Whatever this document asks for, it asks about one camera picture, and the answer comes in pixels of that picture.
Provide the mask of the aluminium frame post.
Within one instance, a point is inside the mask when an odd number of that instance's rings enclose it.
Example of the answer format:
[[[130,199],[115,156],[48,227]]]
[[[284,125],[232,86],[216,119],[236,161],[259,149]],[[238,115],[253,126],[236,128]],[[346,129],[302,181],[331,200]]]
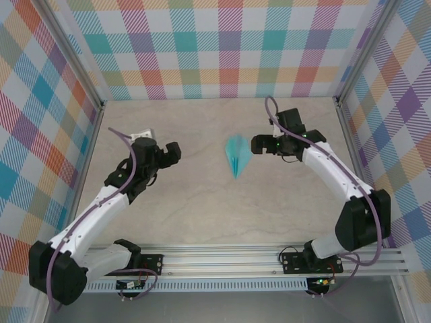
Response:
[[[403,0],[378,0],[358,45],[333,97],[336,108],[341,108],[358,82],[360,74],[379,44],[385,30]]]
[[[98,95],[96,88],[94,87],[87,71],[84,69],[72,43],[69,40],[66,32],[63,30],[61,23],[58,21],[53,9],[51,8],[48,0],[32,0],[35,6],[38,6],[39,13],[43,16],[43,20],[48,25],[49,30],[53,34],[53,37],[58,43],[59,48],[65,55],[71,68],[76,73],[77,78],[81,82],[84,90],[91,98],[91,101],[95,103],[98,110],[103,109],[103,100]]]

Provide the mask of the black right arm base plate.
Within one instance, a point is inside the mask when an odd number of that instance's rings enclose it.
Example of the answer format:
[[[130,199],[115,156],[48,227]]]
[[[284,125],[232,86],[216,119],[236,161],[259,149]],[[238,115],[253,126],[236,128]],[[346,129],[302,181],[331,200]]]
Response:
[[[281,264],[286,275],[343,273],[342,261],[337,256],[307,261],[302,252],[284,252],[281,254]]]

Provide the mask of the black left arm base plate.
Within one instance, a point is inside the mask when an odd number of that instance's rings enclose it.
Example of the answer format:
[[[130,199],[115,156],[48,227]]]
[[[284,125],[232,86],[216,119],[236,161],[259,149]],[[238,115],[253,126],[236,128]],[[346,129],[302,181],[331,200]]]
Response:
[[[149,269],[156,272],[158,275],[162,273],[164,256],[162,254],[140,254],[134,256],[129,264],[132,269],[139,269],[139,271],[134,272],[133,275],[146,275],[142,269]]]

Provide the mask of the aluminium mounting rail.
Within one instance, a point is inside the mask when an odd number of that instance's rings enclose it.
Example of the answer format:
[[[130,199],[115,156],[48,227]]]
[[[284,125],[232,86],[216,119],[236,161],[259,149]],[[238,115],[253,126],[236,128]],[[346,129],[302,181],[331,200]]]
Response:
[[[282,277],[289,263],[279,253],[301,250],[298,244],[142,244],[144,254],[161,254],[162,278],[263,278]],[[336,278],[408,275],[407,263],[398,249],[384,249],[372,266],[342,261],[343,272]]]

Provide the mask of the grey metal panel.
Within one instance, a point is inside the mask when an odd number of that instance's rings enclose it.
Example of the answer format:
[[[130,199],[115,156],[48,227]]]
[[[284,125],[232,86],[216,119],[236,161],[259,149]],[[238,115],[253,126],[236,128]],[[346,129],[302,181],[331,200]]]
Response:
[[[137,301],[86,294],[47,323],[405,323],[388,300],[312,299],[293,293],[155,293]]]

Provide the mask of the aluminium side rail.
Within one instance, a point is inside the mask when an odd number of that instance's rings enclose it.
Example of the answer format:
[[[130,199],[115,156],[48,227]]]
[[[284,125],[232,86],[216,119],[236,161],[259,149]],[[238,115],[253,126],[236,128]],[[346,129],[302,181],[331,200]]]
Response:
[[[75,185],[75,190],[74,190],[73,200],[71,202],[71,207],[68,211],[68,214],[67,214],[65,220],[63,221],[63,224],[61,226],[61,230],[59,231],[59,233],[62,232],[71,222],[73,222],[73,220],[75,219],[75,216],[77,215],[79,202],[80,202],[81,195],[82,195],[84,185],[85,185],[85,181],[86,181],[86,178],[88,175],[88,170],[90,168],[90,162],[92,159],[92,155],[94,153],[94,148],[96,146],[98,134],[100,132],[100,127],[102,125],[102,120],[104,117],[105,108],[106,108],[106,102],[104,102],[104,105],[99,109],[99,111],[96,115],[96,120],[95,120],[94,128],[92,131],[92,135],[90,136],[90,140],[89,140],[89,143],[88,143],[88,146],[86,149],[85,159],[83,162],[83,168],[81,169],[81,172],[79,173],[79,176],[77,178],[77,182]]]
[[[353,133],[347,124],[347,117],[343,108],[336,108],[354,174],[359,180],[364,180],[363,167],[360,165],[359,153],[353,139]],[[376,243],[381,247],[383,240],[391,234],[391,197],[383,189],[371,189],[365,197],[351,196],[345,203],[339,220],[335,225],[335,232],[341,235],[343,247],[348,251]]]

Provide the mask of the teal paper sheet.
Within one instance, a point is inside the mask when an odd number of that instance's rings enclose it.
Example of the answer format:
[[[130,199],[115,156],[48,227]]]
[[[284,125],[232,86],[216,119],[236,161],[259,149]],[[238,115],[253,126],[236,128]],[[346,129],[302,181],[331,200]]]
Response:
[[[237,179],[252,158],[248,140],[242,135],[230,137],[226,142],[225,152],[232,175]]]

